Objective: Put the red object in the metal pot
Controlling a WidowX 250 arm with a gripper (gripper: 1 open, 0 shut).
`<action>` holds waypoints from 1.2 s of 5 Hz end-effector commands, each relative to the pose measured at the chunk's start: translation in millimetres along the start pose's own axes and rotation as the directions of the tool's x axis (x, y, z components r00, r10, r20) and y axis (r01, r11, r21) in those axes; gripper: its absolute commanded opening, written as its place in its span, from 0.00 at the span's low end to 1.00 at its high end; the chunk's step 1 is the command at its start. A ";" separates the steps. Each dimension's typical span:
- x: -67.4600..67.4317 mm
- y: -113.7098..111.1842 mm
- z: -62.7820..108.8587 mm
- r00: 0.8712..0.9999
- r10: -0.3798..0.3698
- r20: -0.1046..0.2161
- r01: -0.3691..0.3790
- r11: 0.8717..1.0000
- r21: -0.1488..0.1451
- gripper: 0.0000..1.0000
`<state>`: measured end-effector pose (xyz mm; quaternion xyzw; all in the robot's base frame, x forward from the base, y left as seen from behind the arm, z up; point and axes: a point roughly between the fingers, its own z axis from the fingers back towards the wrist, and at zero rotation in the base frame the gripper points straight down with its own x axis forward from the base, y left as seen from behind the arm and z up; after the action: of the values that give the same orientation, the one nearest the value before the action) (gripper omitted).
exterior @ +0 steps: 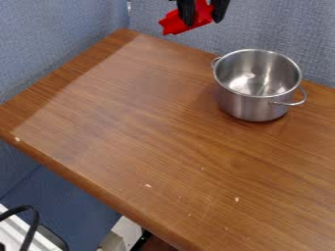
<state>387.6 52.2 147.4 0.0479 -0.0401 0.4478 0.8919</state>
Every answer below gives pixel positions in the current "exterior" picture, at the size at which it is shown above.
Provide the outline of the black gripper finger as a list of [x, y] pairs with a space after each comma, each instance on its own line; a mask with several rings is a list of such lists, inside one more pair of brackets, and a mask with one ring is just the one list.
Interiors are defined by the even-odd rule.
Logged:
[[212, 19], [217, 24], [225, 16], [231, 0], [211, 0], [211, 5], [213, 6]]
[[187, 26], [193, 25], [195, 0], [176, 0], [177, 14]]

